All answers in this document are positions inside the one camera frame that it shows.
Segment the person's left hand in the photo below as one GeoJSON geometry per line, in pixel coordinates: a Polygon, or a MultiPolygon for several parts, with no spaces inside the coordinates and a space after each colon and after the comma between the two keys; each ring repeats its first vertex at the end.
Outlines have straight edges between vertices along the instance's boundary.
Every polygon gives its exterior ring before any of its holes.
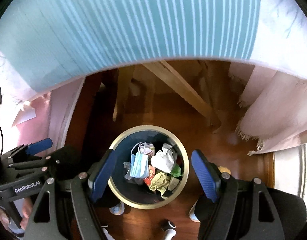
{"type": "MultiPolygon", "coordinates": [[[[31,198],[30,197],[22,198],[16,200],[15,202],[9,202],[9,204],[15,206],[14,209],[18,211],[18,213],[20,214],[22,218],[20,222],[20,227],[22,228],[22,230],[25,231],[33,208],[33,203],[31,201],[31,198]]],[[[5,230],[11,232],[9,228],[10,211],[6,211],[2,207],[0,207],[0,222],[4,226],[5,230]]]]}

